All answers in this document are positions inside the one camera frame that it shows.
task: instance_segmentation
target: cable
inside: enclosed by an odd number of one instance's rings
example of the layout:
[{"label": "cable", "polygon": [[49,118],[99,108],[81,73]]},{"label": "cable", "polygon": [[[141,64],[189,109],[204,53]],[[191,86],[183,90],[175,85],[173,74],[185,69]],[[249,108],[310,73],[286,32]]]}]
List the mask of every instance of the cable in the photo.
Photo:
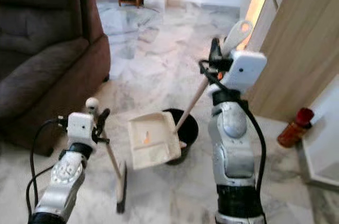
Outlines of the cable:
[{"label": "cable", "polygon": [[35,181],[38,176],[42,175],[43,173],[47,172],[48,170],[51,170],[53,167],[54,167],[54,165],[44,169],[43,171],[37,173],[36,175],[34,175],[27,185],[27,188],[26,188],[26,203],[27,203],[27,208],[28,208],[29,219],[32,216],[32,208],[31,208],[31,202],[30,202],[30,188],[31,188],[32,182]]},{"label": "cable", "polygon": [[37,133],[35,133],[35,136],[33,138],[33,144],[32,144],[32,148],[31,148],[31,152],[30,152],[30,166],[31,166],[31,173],[32,173],[32,180],[33,180],[33,188],[34,188],[34,206],[37,206],[38,204],[38,187],[37,187],[37,182],[35,180],[35,168],[34,168],[34,159],[33,159],[33,154],[34,154],[34,147],[35,147],[35,142],[40,134],[40,132],[42,131],[42,129],[44,127],[46,127],[49,124],[52,123],[59,123],[59,119],[51,119],[51,120],[47,120],[46,122],[44,122],[38,129]]},{"label": "cable", "polygon": [[258,136],[259,136],[259,140],[260,140],[260,143],[261,143],[261,159],[260,159],[260,166],[259,166],[259,172],[258,172],[258,180],[257,180],[257,183],[256,183],[256,190],[257,190],[258,197],[259,197],[259,200],[260,200],[261,185],[262,185],[262,180],[263,180],[263,176],[264,176],[264,169],[265,169],[265,162],[266,162],[266,143],[265,143],[265,138],[264,138],[263,132],[261,131],[261,128],[260,128],[258,122],[256,121],[256,119],[255,119],[254,115],[251,113],[251,111],[248,109],[248,107],[246,105],[244,105],[244,103],[240,99],[235,98],[234,95],[232,94],[232,92],[230,91],[230,89],[228,89],[225,85],[220,83],[219,80],[217,80],[215,77],[213,77],[207,71],[207,69],[203,65],[204,62],[209,63],[208,60],[200,60],[199,61],[200,70],[205,74],[205,76],[209,80],[211,80],[213,83],[218,85],[221,90],[227,92],[230,95],[230,97],[233,99],[234,102],[238,103],[238,105],[244,110],[244,112],[246,113],[246,115],[250,119],[251,123],[253,124],[253,126],[254,126],[254,128],[255,128]]}]

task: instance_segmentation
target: white marble floor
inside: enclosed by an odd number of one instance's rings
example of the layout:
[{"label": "white marble floor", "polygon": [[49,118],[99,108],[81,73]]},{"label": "white marble floor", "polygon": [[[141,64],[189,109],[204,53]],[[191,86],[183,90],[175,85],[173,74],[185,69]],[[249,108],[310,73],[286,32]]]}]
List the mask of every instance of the white marble floor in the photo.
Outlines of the white marble floor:
[{"label": "white marble floor", "polygon": [[[199,136],[187,160],[178,166],[133,171],[126,121],[169,107],[184,109],[202,79],[197,61],[208,56],[212,37],[229,31],[237,21],[236,13],[193,4],[165,13],[118,7],[107,0],[97,4],[110,39],[112,80],[100,87],[96,97],[112,110],[106,130],[117,157],[127,161],[126,212],[121,216],[115,212],[115,178],[105,149],[99,145],[89,161],[69,223],[214,223],[217,194],[207,132],[211,100],[204,95],[193,109]],[[276,137],[286,124],[264,118],[258,121],[267,144],[262,201],[268,223],[339,223],[338,194],[306,186],[295,149],[277,144]],[[249,133],[258,165],[260,145],[253,128]],[[36,156],[37,170],[55,162],[65,145],[62,138],[53,156]],[[25,223],[24,192],[29,176],[28,151],[1,142],[1,223]],[[48,175],[39,179],[41,192],[48,179]]]}]

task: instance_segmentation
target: white dustpan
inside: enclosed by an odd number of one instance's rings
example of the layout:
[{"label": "white dustpan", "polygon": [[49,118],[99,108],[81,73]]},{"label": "white dustpan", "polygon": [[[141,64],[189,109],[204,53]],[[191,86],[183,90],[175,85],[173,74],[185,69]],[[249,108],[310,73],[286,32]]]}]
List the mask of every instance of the white dustpan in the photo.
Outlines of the white dustpan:
[{"label": "white dustpan", "polygon": [[157,112],[131,119],[128,132],[133,168],[141,169],[181,156],[178,134],[170,112]]}]

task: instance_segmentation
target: red bottle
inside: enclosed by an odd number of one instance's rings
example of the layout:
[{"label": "red bottle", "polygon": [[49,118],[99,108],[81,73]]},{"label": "red bottle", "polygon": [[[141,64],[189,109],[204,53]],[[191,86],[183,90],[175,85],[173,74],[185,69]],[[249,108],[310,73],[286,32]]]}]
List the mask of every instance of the red bottle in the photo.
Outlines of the red bottle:
[{"label": "red bottle", "polygon": [[301,140],[302,136],[312,127],[310,123],[314,113],[311,109],[303,107],[299,110],[295,120],[287,125],[278,136],[280,145],[290,148]]}]

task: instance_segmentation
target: dustpan handle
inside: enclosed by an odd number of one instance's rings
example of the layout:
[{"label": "dustpan handle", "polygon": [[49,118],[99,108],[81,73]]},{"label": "dustpan handle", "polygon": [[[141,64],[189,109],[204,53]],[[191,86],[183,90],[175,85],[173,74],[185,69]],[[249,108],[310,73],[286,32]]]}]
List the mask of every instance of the dustpan handle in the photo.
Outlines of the dustpan handle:
[{"label": "dustpan handle", "polygon": [[175,130],[174,133],[177,133],[178,130],[180,129],[181,125],[184,123],[184,121],[186,120],[186,118],[189,116],[192,108],[195,106],[196,102],[198,101],[198,99],[200,98],[200,96],[202,95],[203,91],[205,91],[206,87],[208,86],[208,79],[206,77],[204,77],[203,81],[201,82],[197,92],[195,93],[195,96],[193,97],[190,105],[188,106],[188,108],[185,110],[185,112],[182,114],[182,116],[180,117],[179,122],[177,123],[177,125],[175,126]]}]

